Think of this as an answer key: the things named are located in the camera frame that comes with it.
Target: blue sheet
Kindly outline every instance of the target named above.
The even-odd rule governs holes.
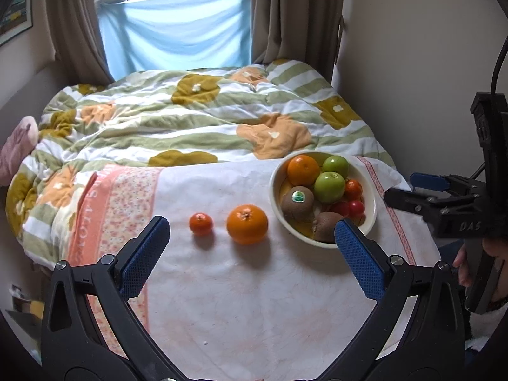
[[[251,63],[251,0],[134,0],[103,4],[97,15],[115,80]]]

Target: screw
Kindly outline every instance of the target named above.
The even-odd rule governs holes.
[[[103,264],[103,265],[109,265],[114,260],[115,260],[115,257],[109,253],[107,255],[104,255],[101,258],[101,264]]]
[[[450,269],[450,266],[446,262],[440,261],[438,263],[438,268],[441,269],[441,271],[448,271],[448,269]]]
[[[67,261],[58,261],[55,268],[61,270],[67,266]]]
[[[391,258],[390,258],[390,262],[392,264],[394,264],[395,266],[401,266],[403,263],[404,263],[404,259],[402,259],[400,256],[398,255],[393,255]]]

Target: bowl of fruit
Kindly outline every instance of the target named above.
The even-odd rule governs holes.
[[[287,156],[270,179],[270,203],[294,236],[337,248],[335,225],[350,218],[364,235],[376,220],[374,184],[357,158],[302,151]]]

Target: blue textured pad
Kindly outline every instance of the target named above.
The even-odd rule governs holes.
[[[120,295],[125,300],[140,294],[146,280],[154,269],[169,242],[169,222],[161,218],[139,245],[138,250],[122,271]]]
[[[410,184],[414,187],[439,192],[444,192],[446,189],[450,188],[450,183],[443,176],[428,175],[425,173],[413,173],[410,176]]]
[[[335,226],[335,243],[365,296],[376,301],[380,300],[384,295],[383,270],[343,220],[337,222]]]

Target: hand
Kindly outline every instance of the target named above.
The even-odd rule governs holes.
[[[501,239],[483,239],[483,250],[492,257],[504,259],[505,264],[499,275],[496,290],[492,295],[492,302],[499,301],[508,296],[508,241]],[[467,263],[466,246],[463,245],[455,260],[453,266],[459,268],[459,284],[465,287],[473,284],[473,279],[469,275],[469,265]]]

